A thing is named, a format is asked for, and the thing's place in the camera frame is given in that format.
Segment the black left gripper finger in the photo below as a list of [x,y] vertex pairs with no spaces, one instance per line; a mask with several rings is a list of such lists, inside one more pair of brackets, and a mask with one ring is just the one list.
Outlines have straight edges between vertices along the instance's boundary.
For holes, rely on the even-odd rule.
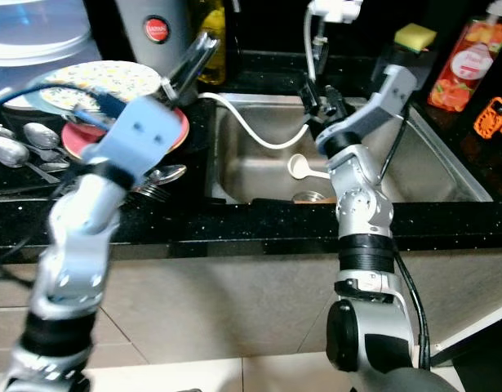
[[162,79],[162,89],[165,92],[187,90],[216,50],[217,37],[213,33],[200,33],[179,60],[177,68]]
[[190,105],[196,100],[196,79],[218,49],[220,42],[194,42],[184,53],[175,72],[176,105]]

